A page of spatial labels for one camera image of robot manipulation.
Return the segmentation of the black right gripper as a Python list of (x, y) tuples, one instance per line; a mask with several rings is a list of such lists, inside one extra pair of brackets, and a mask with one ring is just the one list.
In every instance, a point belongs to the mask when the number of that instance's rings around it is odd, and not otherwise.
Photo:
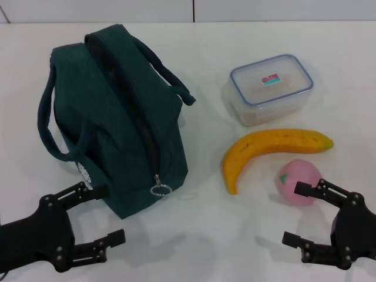
[(300, 248), (303, 263), (349, 269), (358, 258), (375, 260), (375, 214), (366, 206), (363, 195), (351, 193), (324, 179), (320, 179), (315, 187), (297, 182), (294, 193), (321, 199), (339, 208), (331, 231), (331, 240), (337, 249), (284, 232), (282, 243)]

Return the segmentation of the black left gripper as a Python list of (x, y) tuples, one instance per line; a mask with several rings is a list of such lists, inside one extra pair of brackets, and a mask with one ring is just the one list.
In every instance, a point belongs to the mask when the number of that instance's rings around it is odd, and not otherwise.
[(1, 226), (1, 271), (9, 272), (37, 261), (47, 261), (56, 271), (65, 272), (71, 267), (71, 249), (72, 264), (105, 263), (106, 249), (126, 242), (125, 231), (120, 229), (91, 243), (73, 246), (67, 210), (109, 196), (105, 184), (90, 189), (84, 182), (79, 182), (55, 195), (42, 197), (31, 216)]

